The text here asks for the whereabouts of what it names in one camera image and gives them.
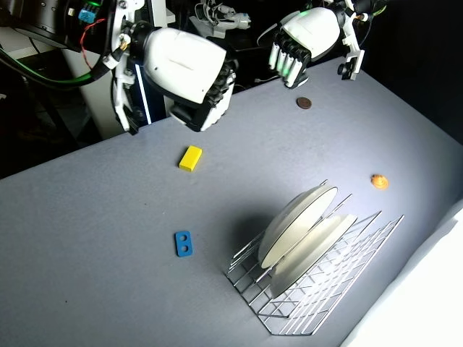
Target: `dark background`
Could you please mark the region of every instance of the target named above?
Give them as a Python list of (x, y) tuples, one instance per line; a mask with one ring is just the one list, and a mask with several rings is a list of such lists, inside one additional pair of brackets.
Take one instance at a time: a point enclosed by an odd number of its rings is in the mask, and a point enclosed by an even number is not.
[[(258, 36), (286, 14), (303, 8), (306, 1), (226, 0), (224, 3), (237, 12), (247, 12), (252, 20), (249, 30), (229, 31), (226, 40), (215, 39), (239, 60), (236, 86), (239, 92), (260, 84), (256, 79), (273, 76), (267, 69), (272, 34), (264, 36), (260, 46), (256, 44)], [(188, 21), (194, 15), (195, 1), (167, 0), (166, 4), (176, 14), (177, 22), (172, 26), (195, 31)], [(461, 30), (457, 27), (459, 12), (454, 5), (431, 0), (391, 1), (386, 11), (373, 21), (363, 46), (366, 53), (362, 68), (463, 144), (463, 116), (459, 107), (463, 98), (463, 70), (457, 53), (461, 42)], [(360, 25), (357, 32), (362, 40), (367, 25)], [(345, 47), (339, 43), (316, 64), (344, 53)], [(50, 77), (70, 77), (59, 51), (30, 57), (24, 63)], [(9, 95), (0, 104), (3, 159), (0, 178), (101, 140), (78, 90), (60, 93), (38, 89), (3, 66), (0, 73), (0, 93)], [(341, 79), (339, 82), (354, 83)], [(54, 111), (46, 107), (47, 103)], [(64, 119), (65, 127), (54, 121), (59, 118)]]

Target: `brown round object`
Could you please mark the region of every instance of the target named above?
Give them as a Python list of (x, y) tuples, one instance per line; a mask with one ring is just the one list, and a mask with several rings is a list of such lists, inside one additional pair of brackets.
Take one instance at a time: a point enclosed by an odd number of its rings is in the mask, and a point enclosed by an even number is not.
[(312, 101), (310, 101), (307, 98), (297, 98), (296, 99), (296, 104), (305, 110), (308, 110), (309, 108), (312, 107)]
[(371, 183), (375, 188), (385, 190), (389, 187), (388, 179), (383, 175), (373, 175), (371, 176)]

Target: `gray tabletop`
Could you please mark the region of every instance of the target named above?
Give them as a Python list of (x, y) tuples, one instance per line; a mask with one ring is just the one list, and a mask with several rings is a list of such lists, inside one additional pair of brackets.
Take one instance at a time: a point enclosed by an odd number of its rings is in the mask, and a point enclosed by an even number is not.
[[(169, 119), (0, 181), (1, 346), (337, 346), (462, 191), (463, 147), (339, 60), (232, 98), (196, 134)], [(313, 107), (302, 110), (305, 96)], [(203, 149), (193, 173), (177, 168)], [(390, 180), (382, 192), (370, 175)], [(328, 179), (345, 213), (405, 214), (313, 337), (273, 337), (225, 278), (233, 252)], [(174, 233), (192, 233), (178, 258)]]

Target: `green light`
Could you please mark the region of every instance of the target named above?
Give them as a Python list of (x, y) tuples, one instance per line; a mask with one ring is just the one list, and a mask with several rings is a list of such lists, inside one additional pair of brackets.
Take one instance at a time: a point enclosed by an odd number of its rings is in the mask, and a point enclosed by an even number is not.
[(97, 3), (97, 2), (94, 2), (94, 1), (87, 1), (87, 3), (88, 3), (89, 5), (93, 5), (93, 6), (96, 6), (96, 7), (100, 7), (100, 6), (101, 6), (101, 4), (99, 4), (99, 3)]

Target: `red wire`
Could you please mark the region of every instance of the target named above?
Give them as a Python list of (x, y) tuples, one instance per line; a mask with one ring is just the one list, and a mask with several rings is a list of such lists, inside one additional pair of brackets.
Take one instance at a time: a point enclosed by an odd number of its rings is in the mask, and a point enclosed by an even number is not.
[(101, 18), (100, 20), (97, 20), (96, 22), (92, 23), (92, 24), (89, 24), (85, 27), (84, 29), (84, 32), (82, 33), (82, 37), (80, 38), (80, 47), (82, 49), (82, 55), (84, 56), (84, 60), (85, 60), (85, 63), (87, 64), (87, 66), (92, 69), (92, 66), (90, 65), (90, 63), (88, 62), (87, 60), (87, 55), (85, 54), (85, 47), (84, 47), (84, 39), (85, 39), (85, 34), (87, 33), (87, 31), (94, 27), (95, 25), (97, 25), (98, 23), (101, 23), (101, 22), (104, 22), (106, 20), (106, 18)]

